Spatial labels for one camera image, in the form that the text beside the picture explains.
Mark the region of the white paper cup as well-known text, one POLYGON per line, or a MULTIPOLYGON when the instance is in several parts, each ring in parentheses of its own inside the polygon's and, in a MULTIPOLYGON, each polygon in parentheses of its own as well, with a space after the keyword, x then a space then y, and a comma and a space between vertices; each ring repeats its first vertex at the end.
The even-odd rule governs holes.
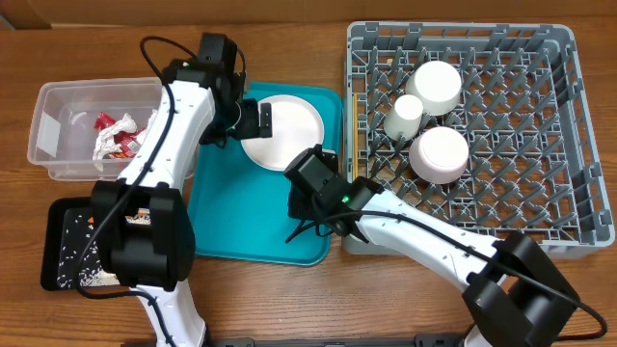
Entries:
POLYGON ((422 113, 423 105, 419 98, 412 94, 399 96, 384 120, 386 135, 393 140, 400 140, 402 137, 411 140, 418 132, 422 113))

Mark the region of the pink bowl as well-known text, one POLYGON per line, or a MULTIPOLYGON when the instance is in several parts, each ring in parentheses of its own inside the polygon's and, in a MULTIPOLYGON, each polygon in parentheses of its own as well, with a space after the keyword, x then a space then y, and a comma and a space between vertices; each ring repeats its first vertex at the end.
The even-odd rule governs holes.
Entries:
POLYGON ((434 184, 457 180, 469 159, 469 144, 456 130, 438 126, 417 137, 410 147, 410 165, 422 179, 434 184))

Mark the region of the white bowl with food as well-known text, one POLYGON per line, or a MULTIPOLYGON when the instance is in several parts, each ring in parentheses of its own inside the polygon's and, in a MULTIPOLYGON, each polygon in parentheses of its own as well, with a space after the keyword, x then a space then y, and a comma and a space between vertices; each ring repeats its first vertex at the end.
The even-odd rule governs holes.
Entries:
POLYGON ((446 62, 431 61, 414 71, 405 86, 405 93, 417 97, 423 112, 443 116, 459 104, 462 78, 457 69, 446 62))

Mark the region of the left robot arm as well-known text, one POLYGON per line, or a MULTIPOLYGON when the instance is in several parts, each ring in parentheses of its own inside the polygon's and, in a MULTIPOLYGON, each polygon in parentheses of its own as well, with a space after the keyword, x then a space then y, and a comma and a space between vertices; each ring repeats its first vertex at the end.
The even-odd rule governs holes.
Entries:
POLYGON ((94 241, 122 296, 141 301, 157 345, 201 346, 206 324, 188 283, 196 245, 185 175, 201 145, 272 132, 256 101, 243 98, 246 72, 234 61, 173 60, 158 75, 161 99, 140 150, 115 181, 93 188, 94 241))

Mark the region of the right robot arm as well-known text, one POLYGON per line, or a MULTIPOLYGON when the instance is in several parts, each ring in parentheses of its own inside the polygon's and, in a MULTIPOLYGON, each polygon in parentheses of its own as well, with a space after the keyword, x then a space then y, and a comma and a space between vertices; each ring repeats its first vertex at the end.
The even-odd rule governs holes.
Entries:
POLYGON ((335 232, 404 254, 454 284, 473 319, 464 346, 551 346, 580 299, 527 236, 468 233, 410 206, 366 178, 294 173, 311 219, 335 232))

